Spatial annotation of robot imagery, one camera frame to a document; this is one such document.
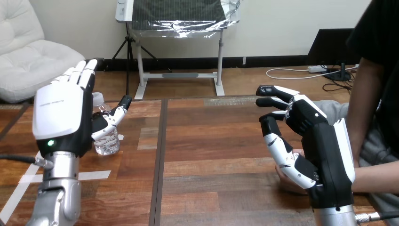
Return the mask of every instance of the gray pants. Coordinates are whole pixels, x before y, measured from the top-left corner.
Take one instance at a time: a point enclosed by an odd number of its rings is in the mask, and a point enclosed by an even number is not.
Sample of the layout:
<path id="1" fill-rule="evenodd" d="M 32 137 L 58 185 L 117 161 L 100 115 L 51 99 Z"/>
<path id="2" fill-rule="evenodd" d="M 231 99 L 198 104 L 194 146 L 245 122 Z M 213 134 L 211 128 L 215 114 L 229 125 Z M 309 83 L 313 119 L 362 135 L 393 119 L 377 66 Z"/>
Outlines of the gray pants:
<path id="1" fill-rule="evenodd" d="M 314 102 L 326 115 L 330 125 L 348 114 L 348 103 L 341 105 L 332 100 Z M 379 125 L 374 118 L 360 152 L 360 167 L 378 165 L 397 161 L 392 149 L 384 141 Z M 370 194 L 373 204 L 379 211 L 398 211 L 399 197 L 393 194 Z M 399 218 L 385 221 L 387 225 L 399 226 Z"/>

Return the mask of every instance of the black baseboard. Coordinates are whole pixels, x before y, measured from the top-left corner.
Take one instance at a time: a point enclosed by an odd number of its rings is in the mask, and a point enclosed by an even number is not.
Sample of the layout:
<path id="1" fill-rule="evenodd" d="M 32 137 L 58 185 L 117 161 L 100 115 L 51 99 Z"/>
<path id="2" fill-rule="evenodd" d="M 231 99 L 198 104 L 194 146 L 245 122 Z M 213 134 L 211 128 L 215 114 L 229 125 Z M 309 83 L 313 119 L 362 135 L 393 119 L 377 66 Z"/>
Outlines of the black baseboard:
<path id="1" fill-rule="evenodd" d="M 223 68 L 245 68 L 245 67 L 288 67 L 302 66 L 306 64 L 306 55 L 299 56 L 251 56 L 247 57 L 243 65 L 242 57 L 224 57 Z M 145 71 L 166 69 L 213 69 L 217 68 L 217 57 L 214 58 L 165 58 L 143 59 Z M 99 66 L 98 71 L 125 71 L 126 59 L 105 59 Z M 129 70 L 138 71 L 137 59 L 129 64 Z"/>

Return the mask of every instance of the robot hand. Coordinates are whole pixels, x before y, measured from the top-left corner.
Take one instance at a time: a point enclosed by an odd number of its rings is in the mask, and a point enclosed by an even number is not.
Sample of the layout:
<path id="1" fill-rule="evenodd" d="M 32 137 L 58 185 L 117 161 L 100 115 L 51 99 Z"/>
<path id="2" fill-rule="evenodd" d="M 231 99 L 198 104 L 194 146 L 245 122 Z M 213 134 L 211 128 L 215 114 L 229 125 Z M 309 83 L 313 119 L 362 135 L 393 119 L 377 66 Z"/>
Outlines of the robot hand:
<path id="1" fill-rule="evenodd" d="M 94 117 L 93 87 L 97 60 L 81 61 L 36 93 L 33 134 L 45 157 L 55 151 L 82 157 L 92 141 L 111 132 L 123 119 L 132 98 L 124 96 L 118 107 Z"/>
<path id="2" fill-rule="evenodd" d="M 33 134 L 45 168 L 29 226 L 74 225 L 80 214 L 79 159 L 93 140 L 111 132 L 132 98 L 124 96 L 110 112 L 92 118 L 97 60 L 81 61 L 36 93 Z"/>
<path id="3" fill-rule="evenodd" d="M 318 225 L 356 225 L 351 192 L 355 173 L 345 120 L 330 126 L 327 116 L 298 91 L 261 85 L 256 94 L 266 96 L 257 99 L 256 105 L 282 110 L 260 117 L 262 133 L 278 167 L 308 192 Z M 305 158 L 292 153 L 276 119 L 285 120 L 303 137 Z M 340 221 L 343 218 L 349 223 Z"/>

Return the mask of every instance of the white armchair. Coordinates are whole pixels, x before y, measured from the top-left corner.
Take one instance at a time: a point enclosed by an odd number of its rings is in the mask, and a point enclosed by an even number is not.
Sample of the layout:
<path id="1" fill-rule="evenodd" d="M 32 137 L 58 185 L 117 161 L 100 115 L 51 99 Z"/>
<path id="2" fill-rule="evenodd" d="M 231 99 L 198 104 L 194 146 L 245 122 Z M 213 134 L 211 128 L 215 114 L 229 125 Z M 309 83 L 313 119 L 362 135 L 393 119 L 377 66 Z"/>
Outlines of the white armchair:
<path id="1" fill-rule="evenodd" d="M 84 57 L 44 40 L 28 0 L 0 0 L 0 99 L 17 103 L 33 97 L 53 78 Z"/>

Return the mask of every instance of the tripod stand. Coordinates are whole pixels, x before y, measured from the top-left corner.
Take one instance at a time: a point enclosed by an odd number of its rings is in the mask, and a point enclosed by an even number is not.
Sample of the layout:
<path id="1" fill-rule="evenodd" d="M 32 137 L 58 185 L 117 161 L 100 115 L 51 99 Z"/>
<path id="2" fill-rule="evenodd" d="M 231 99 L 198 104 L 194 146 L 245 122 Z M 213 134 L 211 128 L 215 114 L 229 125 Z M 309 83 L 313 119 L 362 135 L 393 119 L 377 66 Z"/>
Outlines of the tripod stand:
<path id="1" fill-rule="evenodd" d="M 127 36 L 125 37 L 125 40 L 123 41 L 122 45 L 119 47 L 118 51 L 113 56 L 112 63 L 114 62 L 116 56 L 119 54 L 119 52 L 122 50 L 122 48 L 125 46 L 125 44 L 128 43 L 128 55 L 126 58 L 126 95 L 128 95 L 129 94 L 129 63 L 131 60 L 133 60 L 132 42 L 136 43 L 136 40 L 130 36 L 128 23 L 126 22 L 125 24 L 126 24 Z M 152 53 L 150 53 L 146 48 L 141 46 L 141 49 L 144 50 L 144 52 L 146 52 L 148 55 L 150 55 L 156 62 L 158 62 L 158 59 Z"/>

